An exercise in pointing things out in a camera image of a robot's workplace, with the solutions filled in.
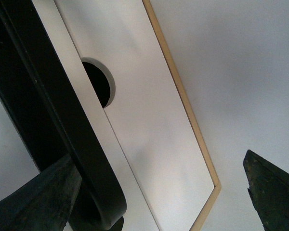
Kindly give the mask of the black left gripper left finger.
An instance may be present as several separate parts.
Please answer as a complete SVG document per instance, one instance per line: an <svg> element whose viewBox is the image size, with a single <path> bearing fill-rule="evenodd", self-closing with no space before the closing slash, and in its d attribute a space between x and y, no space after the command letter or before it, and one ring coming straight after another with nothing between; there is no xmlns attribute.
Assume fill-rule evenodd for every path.
<svg viewBox="0 0 289 231"><path fill-rule="evenodd" d="M62 231L81 185L69 155L0 201L0 231Z"/></svg>

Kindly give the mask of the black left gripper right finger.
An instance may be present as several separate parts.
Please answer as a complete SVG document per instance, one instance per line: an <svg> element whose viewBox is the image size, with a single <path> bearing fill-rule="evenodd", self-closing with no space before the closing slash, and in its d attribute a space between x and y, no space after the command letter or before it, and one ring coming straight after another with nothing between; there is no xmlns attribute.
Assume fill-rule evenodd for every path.
<svg viewBox="0 0 289 231"><path fill-rule="evenodd" d="M266 231L289 231L289 173L247 150L243 167L252 204Z"/></svg>

